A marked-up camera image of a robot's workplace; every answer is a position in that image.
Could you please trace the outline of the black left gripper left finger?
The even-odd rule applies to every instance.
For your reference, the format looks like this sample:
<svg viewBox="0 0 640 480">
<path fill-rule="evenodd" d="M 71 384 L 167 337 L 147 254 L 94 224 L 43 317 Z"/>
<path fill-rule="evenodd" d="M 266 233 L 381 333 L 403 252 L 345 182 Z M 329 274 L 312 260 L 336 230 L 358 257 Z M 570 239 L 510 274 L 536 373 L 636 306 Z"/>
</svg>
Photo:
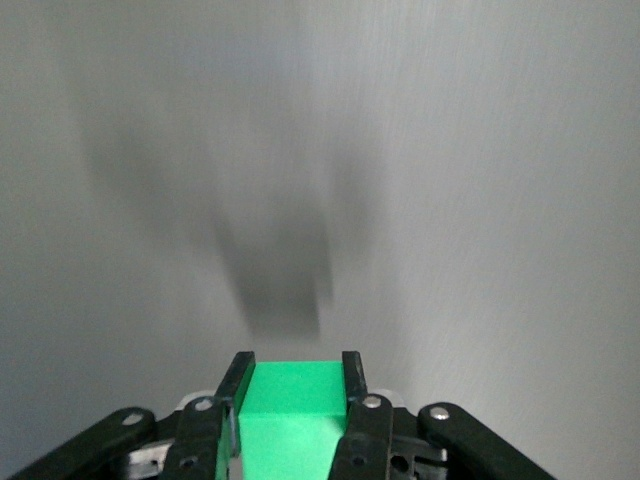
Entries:
<svg viewBox="0 0 640 480">
<path fill-rule="evenodd" d="M 256 367 L 239 352 L 212 393 L 193 393 L 159 420 L 141 407 L 117 410 L 13 479 L 227 479 L 239 456 L 239 412 Z"/>
</svg>

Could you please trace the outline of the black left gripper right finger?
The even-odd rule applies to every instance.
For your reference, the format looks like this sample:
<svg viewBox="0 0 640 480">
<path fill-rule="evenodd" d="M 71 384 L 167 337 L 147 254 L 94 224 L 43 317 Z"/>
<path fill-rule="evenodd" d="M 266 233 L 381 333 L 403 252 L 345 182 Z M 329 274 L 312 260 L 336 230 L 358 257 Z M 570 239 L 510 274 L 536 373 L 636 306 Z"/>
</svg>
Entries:
<svg viewBox="0 0 640 480">
<path fill-rule="evenodd" d="M 414 415 L 368 390 L 361 355 L 342 353 L 347 406 L 330 479 L 551 479 L 553 476 L 460 406 Z"/>
</svg>

